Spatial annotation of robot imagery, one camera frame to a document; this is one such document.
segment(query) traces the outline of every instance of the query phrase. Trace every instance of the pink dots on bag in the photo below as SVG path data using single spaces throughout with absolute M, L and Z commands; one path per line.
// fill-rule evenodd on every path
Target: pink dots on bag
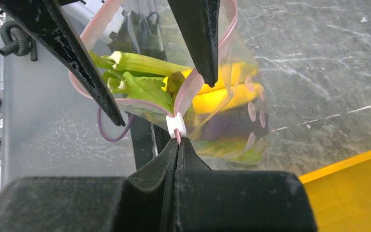
M 259 98 L 261 98 L 261 100 L 264 102 L 265 101 L 264 87 L 258 88 L 258 92 L 259 92 Z
M 251 121 L 255 122 L 255 120 L 257 119 L 257 110 L 255 109 L 255 105 L 251 101 L 248 103 L 248 114 Z
M 247 140 L 247 145 L 245 146 L 244 152 L 251 150 L 255 143 L 255 134 L 253 132 L 250 133 L 250 136 Z
M 261 152 L 262 150 L 265 149 L 266 146 L 267 146 L 267 143 L 264 141 L 264 138 L 260 138 L 257 143 L 257 147 L 255 148 L 255 152 L 257 153 Z
M 248 91 L 250 91 L 251 93 L 253 93 L 255 91 L 255 86 L 252 83 L 251 76 L 248 75 L 245 78 L 244 84 L 245 84 L 245 87 L 248 89 Z
M 265 124 L 266 124 L 266 118 L 265 118 L 265 113 L 263 110 L 261 110 L 259 112 L 259 121 L 261 122 L 261 126 L 262 128 L 265 128 Z

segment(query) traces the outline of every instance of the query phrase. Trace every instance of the banana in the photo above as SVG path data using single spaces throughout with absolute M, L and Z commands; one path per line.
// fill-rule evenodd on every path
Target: banana
M 253 64 L 247 64 L 245 62 L 235 62 L 232 65 L 222 65 L 218 68 L 218 82 L 213 88 L 204 84 L 198 94 L 193 100 L 193 106 L 196 114 L 209 114 L 213 112 L 216 107 L 223 101 L 223 99 L 228 98 L 228 92 L 225 85 L 233 86 L 238 83 L 237 90 L 234 97 L 229 101 L 229 103 L 223 107 L 220 111 L 225 111 L 247 102 L 252 101 L 258 96 L 260 88 L 263 88 L 261 84 L 253 83 L 254 91 L 250 92 L 245 86 L 244 80 L 246 76 L 255 76 L 258 74 L 258 66 Z M 184 77 L 188 77 L 192 70 L 182 71 Z M 230 83 L 224 83 L 223 75 L 229 76 L 231 74 Z M 164 78 L 163 82 L 166 84 L 162 89 L 167 91 L 167 79 L 168 76 Z

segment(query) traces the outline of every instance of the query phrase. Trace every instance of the yellow tray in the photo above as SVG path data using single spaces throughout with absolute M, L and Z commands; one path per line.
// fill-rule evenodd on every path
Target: yellow tray
M 371 232 L 371 151 L 305 174 L 320 232 Z

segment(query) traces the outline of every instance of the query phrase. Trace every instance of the ziplock bag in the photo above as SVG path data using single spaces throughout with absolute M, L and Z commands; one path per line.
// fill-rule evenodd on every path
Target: ziplock bag
M 166 116 L 174 117 L 180 113 L 187 132 L 182 136 L 190 138 L 198 155 L 246 165 L 258 163 L 268 145 L 270 119 L 258 65 L 236 30 L 236 1 L 221 1 L 219 75 L 214 88 L 204 84 L 193 68 L 168 3 L 157 1 L 158 12 L 146 14 L 126 12 L 121 3 L 106 1 L 81 35 L 88 50 L 98 42 L 108 44 L 111 49 L 109 54 L 92 54 L 92 58 L 96 64 L 96 59 L 103 55 L 105 61 L 116 62 L 111 72 L 120 72 L 116 76 L 121 79 L 108 78 L 105 73 L 110 70 L 107 68 L 103 77 L 112 92 L 113 88 L 116 92 L 127 90 L 126 98 L 116 95 L 119 107 L 166 130 Z M 143 3 L 138 1 L 137 4 L 141 8 Z M 161 34 L 155 30 L 157 26 L 160 26 Z M 148 55 L 156 49 L 165 49 L 170 64 L 137 57 L 135 68 L 145 70 L 138 73 L 131 71 L 133 67 L 117 63 L 135 57 L 133 53 Z M 69 75 L 73 86 L 90 98 L 76 78 Z

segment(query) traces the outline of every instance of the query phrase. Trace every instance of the black corrugated tube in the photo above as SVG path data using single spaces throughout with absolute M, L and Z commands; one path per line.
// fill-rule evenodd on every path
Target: black corrugated tube
M 0 54 L 8 56 L 15 54 L 18 57 L 30 53 L 30 60 L 38 60 L 36 41 L 13 20 L 5 22 L 0 28 L 0 37 L 5 47 L 0 49 Z

